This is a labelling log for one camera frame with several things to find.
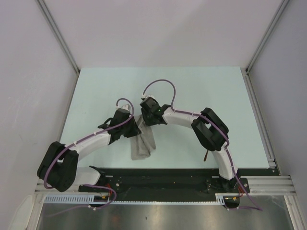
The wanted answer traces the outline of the grey cloth napkin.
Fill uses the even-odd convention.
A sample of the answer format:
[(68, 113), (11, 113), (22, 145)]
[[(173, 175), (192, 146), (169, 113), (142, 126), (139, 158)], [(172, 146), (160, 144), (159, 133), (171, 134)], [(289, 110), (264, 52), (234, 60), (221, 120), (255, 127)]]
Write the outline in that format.
[(146, 126), (143, 116), (135, 116), (135, 121), (141, 133), (130, 139), (131, 159), (133, 161), (149, 158), (152, 151), (156, 149), (152, 128)]

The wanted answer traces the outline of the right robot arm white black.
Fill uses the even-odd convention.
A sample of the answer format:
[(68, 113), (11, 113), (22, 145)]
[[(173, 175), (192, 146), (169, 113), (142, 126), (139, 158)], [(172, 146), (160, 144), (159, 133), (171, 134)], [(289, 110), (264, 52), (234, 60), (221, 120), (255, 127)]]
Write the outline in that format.
[(205, 108), (199, 114), (173, 110), (167, 104), (160, 106), (150, 96), (144, 98), (140, 106), (147, 126), (165, 124), (191, 128), (200, 144), (213, 154), (219, 169), (219, 189), (233, 192), (238, 188), (238, 168), (228, 149), (229, 129), (212, 109)]

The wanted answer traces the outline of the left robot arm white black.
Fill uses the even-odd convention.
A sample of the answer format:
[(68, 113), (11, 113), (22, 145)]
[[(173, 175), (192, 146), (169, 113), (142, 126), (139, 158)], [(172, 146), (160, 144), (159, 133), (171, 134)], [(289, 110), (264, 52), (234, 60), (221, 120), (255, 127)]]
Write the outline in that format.
[(50, 144), (37, 170), (37, 176), (43, 180), (46, 189), (67, 191), (72, 185), (89, 185), (99, 192), (106, 186), (98, 169), (78, 167), (78, 162), (92, 152), (111, 145), (122, 136), (126, 138), (139, 135), (130, 108), (119, 108), (112, 118), (100, 125), (98, 131), (65, 145), (58, 141)]

